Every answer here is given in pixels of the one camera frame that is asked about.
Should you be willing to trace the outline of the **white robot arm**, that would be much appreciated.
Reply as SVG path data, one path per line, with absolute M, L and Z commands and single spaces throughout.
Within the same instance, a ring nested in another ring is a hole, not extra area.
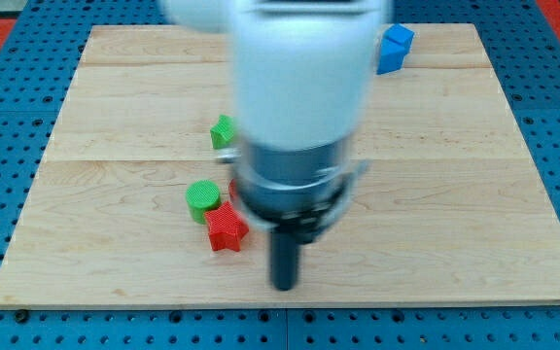
M 377 67 L 386 1 L 162 0 L 170 22 L 229 38 L 237 207 L 269 233 L 280 291 L 298 280 L 299 249 L 347 210 L 366 161 L 350 158 Z

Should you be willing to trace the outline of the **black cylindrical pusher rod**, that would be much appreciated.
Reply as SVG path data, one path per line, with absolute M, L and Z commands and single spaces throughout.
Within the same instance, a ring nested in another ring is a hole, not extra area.
M 270 280 L 279 291 L 291 290 L 298 280 L 299 245 L 292 234 L 275 229 L 270 234 Z

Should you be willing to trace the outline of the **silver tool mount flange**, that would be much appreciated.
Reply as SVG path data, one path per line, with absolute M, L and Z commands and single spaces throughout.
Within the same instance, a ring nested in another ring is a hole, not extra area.
M 230 165 L 233 204 L 249 224 L 288 233 L 300 244 L 316 241 L 348 211 L 368 159 L 348 158 L 348 142 L 277 151 L 247 142 L 220 149 L 216 159 Z

